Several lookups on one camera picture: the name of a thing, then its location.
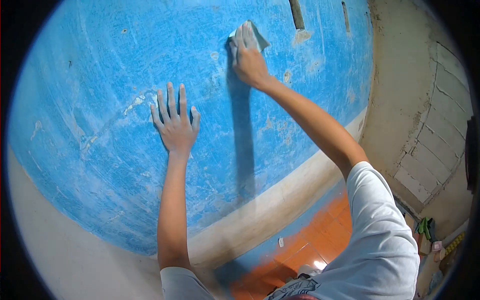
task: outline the person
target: person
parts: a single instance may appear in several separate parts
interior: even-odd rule
[[[305,130],[338,166],[347,183],[352,234],[348,246],[323,271],[286,283],[265,299],[412,299],[420,258],[417,244],[385,179],[369,163],[362,147],[332,116],[268,74],[256,41],[246,24],[230,42],[232,67],[238,77],[269,95]],[[180,85],[180,115],[168,83],[169,111],[158,91],[153,122],[168,149],[168,168],[158,213],[158,263],[166,300],[212,300],[193,274],[187,252],[185,172],[190,149],[199,131],[200,114],[187,115],[185,86]]]

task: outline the fingers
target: fingers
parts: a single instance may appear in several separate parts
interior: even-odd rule
[[[185,95],[185,85],[180,84],[180,119],[182,121],[188,121],[187,117],[187,97]]]
[[[232,51],[232,65],[236,66],[237,65],[237,50],[238,47],[235,45],[234,42],[230,42],[230,50]]]
[[[248,34],[249,34],[248,23],[247,22],[243,23],[243,25],[241,27],[242,27],[241,37],[243,39],[243,42],[245,43],[245,46],[247,48],[249,48],[250,47],[249,46],[250,39],[248,38]]]
[[[245,49],[245,41],[243,40],[243,25],[240,25],[235,31],[235,40],[239,50]]]
[[[153,124],[155,124],[158,130],[162,130],[164,125],[162,121],[160,121],[160,118],[158,117],[158,111],[155,109],[155,105],[151,104],[150,110],[152,111]]]
[[[200,113],[197,111],[195,106],[192,106],[192,129],[195,132],[198,132],[200,129]]]
[[[160,114],[162,115],[163,122],[164,123],[170,122],[170,117],[168,116],[167,107],[165,106],[165,102],[163,101],[162,90],[157,90],[156,100],[158,102],[158,108],[160,108]]]
[[[245,40],[245,44],[247,45],[247,48],[251,49],[257,49],[257,40],[255,36],[253,35],[253,30],[251,27],[248,28],[247,30],[247,38]]]
[[[171,82],[167,83],[167,93],[168,93],[168,110],[170,111],[170,119],[180,120],[180,117],[177,113],[177,105],[175,103],[175,90]]]

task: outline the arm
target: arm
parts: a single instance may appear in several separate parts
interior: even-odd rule
[[[280,104],[338,166],[345,180],[354,165],[368,161],[362,147],[332,116],[268,74],[251,29],[240,26],[230,47],[239,78]]]
[[[192,107],[193,122],[187,114],[185,86],[180,85],[180,115],[175,105],[175,93],[171,82],[167,84],[168,108],[163,101],[162,91],[157,91],[158,107],[151,105],[152,120],[168,150],[168,167],[163,185],[160,210],[158,211],[157,245],[160,269],[178,266],[190,269],[187,251],[187,214],[185,208],[185,170],[200,124],[200,113]]]

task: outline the hand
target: hand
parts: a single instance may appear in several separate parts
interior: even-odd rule
[[[187,114],[187,98],[185,97],[185,86],[180,84],[180,115],[177,113],[175,105],[175,91],[171,82],[167,83],[168,109],[163,101],[162,91],[157,91],[158,107],[163,118],[163,123],[158,117],[158,112],[154,105],[150,105],[152,111],[153,123],[156,125],[160,136],[162,137],[169,155],[179,155],[181,158],[188,159],[190,150],[195,142],[200,129],[200,113],[195,106],[192,106],[193,121],[190,124],[190,118]]]
[[[237,28],[230,42],[230,49],[233,57],[232,67],[238,77],[246,84],[262,90],[268,84],[270,75],[264,58],[258,52],[252,29],[247,23]]]

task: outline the sanding block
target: sanding block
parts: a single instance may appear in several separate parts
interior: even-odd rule
[[[247,20],[246,23],[247,23],[247,26],[252,29],[253,36],[257,41],[258,52],[262,52],[263,49],[270,46],[270,43],[258,32],[257,27],[255,26],[255,24],[253,24],[251,20]],[[228,39],[231,39],[232,37],[234,37],[236,32],[237,32],[237,29],[232,31],[232,33],[228,36]]]

